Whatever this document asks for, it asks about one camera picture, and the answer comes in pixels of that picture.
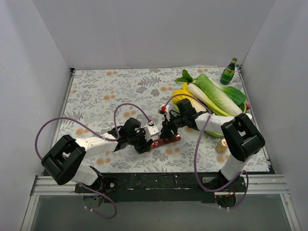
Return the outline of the red weekly pill organizer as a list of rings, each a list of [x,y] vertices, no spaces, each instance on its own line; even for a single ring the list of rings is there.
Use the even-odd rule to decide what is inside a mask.
[[[170,143],[178,142],[180,140],[181,140],[181,137],[180,137],[179,134],[174,135],[174,137],[170,138],[170,139],[161,139],[161,138],[159,138],[157,140],[153,140],[153,143],[150,146],[150,149],[158,148],[158,147],[170,144]]]

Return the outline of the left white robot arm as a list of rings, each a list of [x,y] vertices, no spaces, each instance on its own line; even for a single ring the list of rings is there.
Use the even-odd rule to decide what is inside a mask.
[[[129,118],[124,125],[116,126],[101,136],[74,139],[62,136],[42,158],[41,164],[58,185],[69,181],[82,183],[93,193],[103,185],[103,175],[92,166],[82,164],[91,156],[122,150],[128,145],[142,154],[150,151],[159,130],[152,122],[141,127],[138,120]]]

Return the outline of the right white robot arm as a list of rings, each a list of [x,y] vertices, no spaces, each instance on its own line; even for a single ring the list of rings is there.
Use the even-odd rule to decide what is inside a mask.
[[[205,192],[229,191],[235,186],[235,180],[245,174],[244,166],[251,156],[255,155],[265,146],[265,139],[256,128],[247,114],[237,116],[218,116],[207,111],[197,112],[190,100],[183,99],[177,102],[178,112],[175,115],[168,109],[168,104],[162,105],[158,112],[164,115],[161,138],[170,139],[176,135],[179,128],[189,127],[200,131],[194,151],[193,167],[197,171],[197,156],[201,138],[206,130],[223,134],[230,157],[212,179],[206,188],[197,173],[195,178]]]

